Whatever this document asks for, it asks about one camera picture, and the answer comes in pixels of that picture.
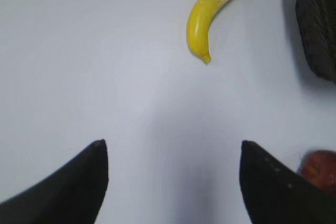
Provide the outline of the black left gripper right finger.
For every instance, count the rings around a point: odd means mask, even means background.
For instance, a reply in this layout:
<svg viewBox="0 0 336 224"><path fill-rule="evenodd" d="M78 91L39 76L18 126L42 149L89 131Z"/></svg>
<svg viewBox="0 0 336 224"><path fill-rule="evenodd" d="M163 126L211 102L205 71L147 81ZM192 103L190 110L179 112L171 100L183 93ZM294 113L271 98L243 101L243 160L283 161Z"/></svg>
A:
<svg viewBox="0 0 336 224"><path fill-rule="evenodd" d="M253 141L242 141L239 184L252 223L335 223L335 197Z"/></svg>

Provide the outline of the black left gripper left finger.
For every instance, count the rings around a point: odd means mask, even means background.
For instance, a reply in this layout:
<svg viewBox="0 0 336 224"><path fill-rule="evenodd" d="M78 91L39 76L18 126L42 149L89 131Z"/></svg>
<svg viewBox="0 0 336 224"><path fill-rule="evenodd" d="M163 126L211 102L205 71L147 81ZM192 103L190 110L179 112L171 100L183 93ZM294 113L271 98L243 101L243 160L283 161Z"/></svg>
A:
<svg viewBox="0 0 336 224"><path fill-rule="evenodd" d="M105 140L83 149L63 167L1 203L1 223L95 223L109 182Z"/></svg>

